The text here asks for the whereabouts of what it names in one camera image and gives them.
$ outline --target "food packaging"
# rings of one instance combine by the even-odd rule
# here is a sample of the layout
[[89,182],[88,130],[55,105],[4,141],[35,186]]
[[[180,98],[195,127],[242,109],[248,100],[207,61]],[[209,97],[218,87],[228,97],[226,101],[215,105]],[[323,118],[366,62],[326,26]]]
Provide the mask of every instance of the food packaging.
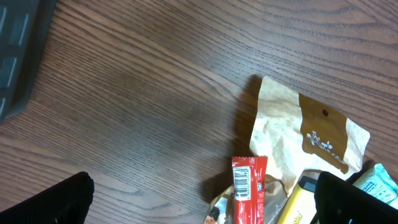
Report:
[[236,224],[264,222],[267,157],[233,157]]
[[398,186],[382,164],[366,171],[353,185],[380,201],[398,209]]
[[360,171],[369,138],[331,106],[263,78],[250,150],[268,157],[267,185],[274,186],[266,188],[265,223],[277,221],[304,170],[328,171],[341,179]]
[[293,189],[292,195],[278,220],[278,224],[310,224],[317,209],[314,192],[317,180],[303,176]]
[[228,187],[210,203],[204,224],[233,224],[234,186]]

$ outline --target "barcode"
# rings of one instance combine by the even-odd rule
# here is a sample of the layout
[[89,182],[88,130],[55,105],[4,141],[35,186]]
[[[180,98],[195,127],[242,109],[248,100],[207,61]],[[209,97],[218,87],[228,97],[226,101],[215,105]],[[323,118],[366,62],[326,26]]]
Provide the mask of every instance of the barcode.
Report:
[[250,183],[250,167],[234,167],[236,200],[250,200]]

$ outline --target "black plastic device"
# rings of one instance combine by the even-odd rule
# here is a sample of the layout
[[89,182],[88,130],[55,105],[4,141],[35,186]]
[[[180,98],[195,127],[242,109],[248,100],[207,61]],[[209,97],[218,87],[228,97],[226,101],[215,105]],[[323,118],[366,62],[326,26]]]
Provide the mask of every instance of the black plastic device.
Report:
[[94,182],[86,172],[0,212],[1,224],[84,224]]
[[398,210],[329,172],[322,172],[315,187],[320,224],[398,223]]
[[30,98],[56,0],[0,0],[0,121]]

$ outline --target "dark wooden surface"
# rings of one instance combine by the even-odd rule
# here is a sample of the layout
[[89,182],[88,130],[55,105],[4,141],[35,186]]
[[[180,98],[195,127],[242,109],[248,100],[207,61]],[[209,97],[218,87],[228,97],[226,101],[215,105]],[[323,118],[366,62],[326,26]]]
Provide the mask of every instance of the dark wooden surface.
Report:
[[0,210],[86,170],[87,223],[200,223],[249,155],[263,76],[366,128],[398,177],[397,71],[393,0],[59,0],[0,126]]

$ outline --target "light blue package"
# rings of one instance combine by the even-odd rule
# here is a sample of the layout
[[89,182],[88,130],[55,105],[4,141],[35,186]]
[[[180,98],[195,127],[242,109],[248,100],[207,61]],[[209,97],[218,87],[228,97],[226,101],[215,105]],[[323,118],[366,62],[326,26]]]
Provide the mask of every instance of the light blue package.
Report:
[[355,187],[398,209],[398,186],[382,164],[366,171],[354,184]]

